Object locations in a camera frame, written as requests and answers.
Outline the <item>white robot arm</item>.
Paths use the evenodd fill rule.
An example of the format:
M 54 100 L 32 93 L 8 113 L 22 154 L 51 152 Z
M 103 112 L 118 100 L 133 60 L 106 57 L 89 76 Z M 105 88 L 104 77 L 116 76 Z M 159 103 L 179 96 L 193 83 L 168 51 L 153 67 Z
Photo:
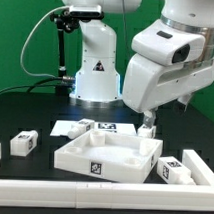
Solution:
M 116 34 L 106 13 L 133 12 L 142 0 L 62 0 L 82 29 L 82 63 L 72 97 L 110 102 L 120 96 L 151 126 L 172 100 L 184 111 L 194 93 L 214 81 L 214 0 L 164 0 L 161 17 L 135 35 L 124 82 L 115 71 Z

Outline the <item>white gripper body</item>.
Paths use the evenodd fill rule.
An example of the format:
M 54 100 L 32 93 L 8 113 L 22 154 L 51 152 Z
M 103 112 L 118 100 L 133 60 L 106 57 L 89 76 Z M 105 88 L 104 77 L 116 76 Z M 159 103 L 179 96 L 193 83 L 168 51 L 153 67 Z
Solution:
M 214 58 L 198 68 L 183 64 L 162 66 L 135 54 L 130 60 L 122 99 L 132 110 L 142 113 L 169 101 L 194 93 L 214 82 Z

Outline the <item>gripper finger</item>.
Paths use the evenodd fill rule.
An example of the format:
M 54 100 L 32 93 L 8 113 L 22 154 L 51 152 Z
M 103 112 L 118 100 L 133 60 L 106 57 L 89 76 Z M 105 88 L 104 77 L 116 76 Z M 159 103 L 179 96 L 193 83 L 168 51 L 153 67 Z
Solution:
M 145 127 L 151 129 L 156 122 L 156 111 L 155 110 L 146 110 L 144 112 L 144 121 L 143 124 Z
M 178 115 L 182 115 L 186 112 L 188 104 L 194 94 L 187 94 L 179 97 L 173 104 L 173 110 Z

